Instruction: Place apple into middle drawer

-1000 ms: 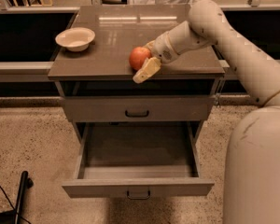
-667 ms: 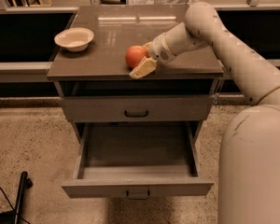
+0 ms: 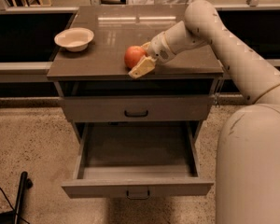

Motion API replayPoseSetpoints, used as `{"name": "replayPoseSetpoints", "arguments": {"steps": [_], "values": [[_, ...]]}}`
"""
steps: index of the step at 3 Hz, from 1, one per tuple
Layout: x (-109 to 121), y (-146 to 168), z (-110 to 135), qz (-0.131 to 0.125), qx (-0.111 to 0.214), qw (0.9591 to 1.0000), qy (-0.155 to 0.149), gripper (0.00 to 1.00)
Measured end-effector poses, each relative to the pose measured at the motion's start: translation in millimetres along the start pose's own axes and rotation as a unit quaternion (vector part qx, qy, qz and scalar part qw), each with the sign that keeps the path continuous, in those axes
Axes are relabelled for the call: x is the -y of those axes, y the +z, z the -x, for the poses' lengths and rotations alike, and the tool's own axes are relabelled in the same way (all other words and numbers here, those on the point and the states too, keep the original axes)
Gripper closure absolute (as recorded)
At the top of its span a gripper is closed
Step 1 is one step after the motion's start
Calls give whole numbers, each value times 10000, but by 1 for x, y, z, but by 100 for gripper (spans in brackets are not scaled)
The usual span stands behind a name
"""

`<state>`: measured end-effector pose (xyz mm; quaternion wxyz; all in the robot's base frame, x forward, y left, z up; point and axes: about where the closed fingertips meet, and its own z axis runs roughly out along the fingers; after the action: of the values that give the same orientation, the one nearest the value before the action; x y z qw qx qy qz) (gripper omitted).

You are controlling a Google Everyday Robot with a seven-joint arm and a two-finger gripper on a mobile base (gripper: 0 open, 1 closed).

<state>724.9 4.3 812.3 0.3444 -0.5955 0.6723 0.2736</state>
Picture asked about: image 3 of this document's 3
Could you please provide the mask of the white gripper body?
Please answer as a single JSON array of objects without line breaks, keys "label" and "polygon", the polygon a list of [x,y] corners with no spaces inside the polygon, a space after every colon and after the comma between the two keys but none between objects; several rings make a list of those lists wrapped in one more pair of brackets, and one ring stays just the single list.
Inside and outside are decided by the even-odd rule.
[{"label": "white gripper body", "polygon": [[167,63],[171,59],[171,51],[165,41],[165,32],[162,32],[148,43],[147,54],[157,63]]}]

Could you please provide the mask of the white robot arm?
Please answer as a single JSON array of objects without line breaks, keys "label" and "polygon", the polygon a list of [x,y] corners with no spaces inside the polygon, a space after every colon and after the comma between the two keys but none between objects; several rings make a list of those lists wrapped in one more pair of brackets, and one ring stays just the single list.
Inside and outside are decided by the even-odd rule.
[{"label": "white robot arm", "polygon": [[195,0],[181,22],[144,44],[129,75],[142,77],[205,44],[247,102],[218,138],[216,224],[280,224],[279,70],[230,32],[212,4]]}]

